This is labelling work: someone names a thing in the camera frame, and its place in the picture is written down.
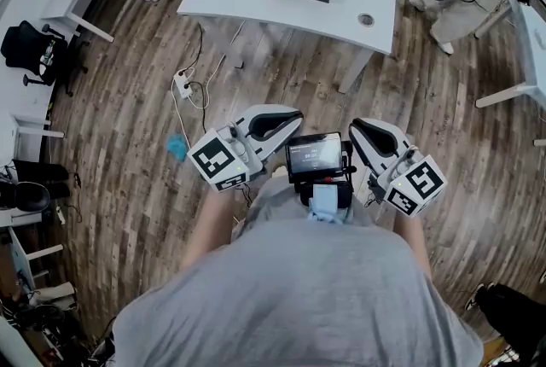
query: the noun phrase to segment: black pants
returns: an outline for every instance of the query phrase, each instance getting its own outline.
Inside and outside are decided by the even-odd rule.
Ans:
[[[476,301],[489,324],[520,355],[520,362],[528,365],[546,334],[546,306],[501,284],[481,288]]]

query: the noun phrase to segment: blue object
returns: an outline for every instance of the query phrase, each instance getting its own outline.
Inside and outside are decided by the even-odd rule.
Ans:
[[[167,140],[167,151],[174,154],[174,157],[177,158],[177,160],[180,160],[180,162],[186,159],[188,146],[186,145],[183,136],[179,133],[170,135]]]
[[[338,210],[338,187],[335,185],[313,185],[313,196],[309,199],[309,220],[330,224],[343,224],[348,208]]]

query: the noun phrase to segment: electrical outlet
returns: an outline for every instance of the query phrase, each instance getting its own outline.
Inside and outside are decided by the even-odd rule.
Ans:
[[[188,88],[184,88],[184,85],[188,83],[188,78],[184,74],[177,73],[174,76],[174,81],[177,84],[178,92],[180,92],[180,97],[182,98],[188,98],[190,97],[194,91],[191,89],[191,86],[188,86]]]
[[[61,221],[61,224],[66,224],[67,220],[65,219],[65,216],[62,213],[61,207],[57,207],[55,210],[57,211],[57,215],[59,216],[59,220]]]

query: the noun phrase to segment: small screen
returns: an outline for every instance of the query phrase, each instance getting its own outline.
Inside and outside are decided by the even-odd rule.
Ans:
[[[341,140],[327,135],[322,141],[289,147],[292,173],[341,168]]]

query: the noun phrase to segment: office chair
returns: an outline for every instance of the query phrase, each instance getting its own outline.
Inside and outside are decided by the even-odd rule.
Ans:
[[[40,213],[49,207],[49,191],[40,183],[0,181],[0,209],[16,207],[28,213]]]
[[[77,67],[87,73],[87,68],[78,63],[78,54],[81,46],[89,43],[83,42],[76,48],[69,48],[64,36],[48,24],[42,31],[44,33],[36,30],[28,21],[22,21],[17,27],[10,27],[0,47],[0,52],[6,58],[6,66],[25,68],[41,78],[41,81],[29,79],[25,74],[25,86],[51,86],[58,79],[65,85],[66,93],[72,96],[68,87],[70,72]]]

